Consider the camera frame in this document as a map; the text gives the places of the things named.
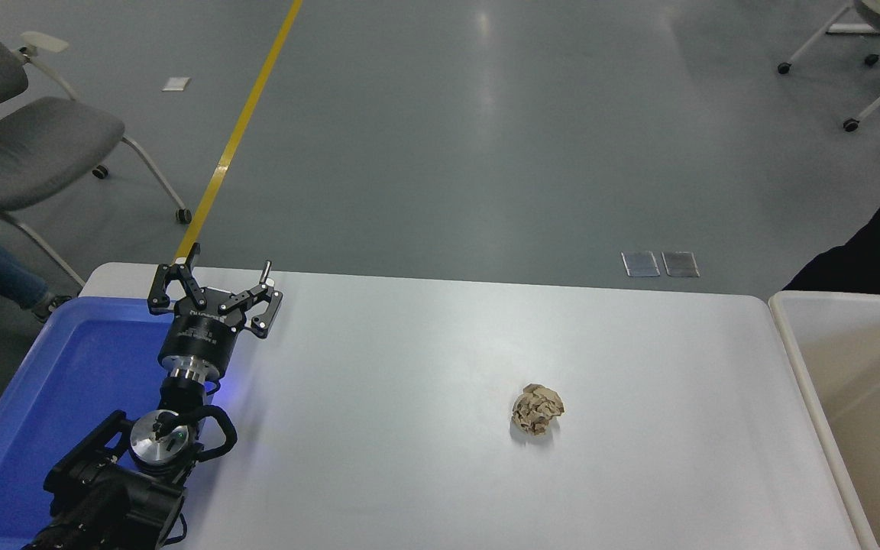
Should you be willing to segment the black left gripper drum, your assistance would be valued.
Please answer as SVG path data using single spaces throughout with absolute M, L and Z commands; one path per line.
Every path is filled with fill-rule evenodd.
M 228 315 L 189 307 L 176 311 L 158 363 L 168 372 L 189 370 L 203 379 L 222 379 L 245 324 L 247 316 L 238 311 Z

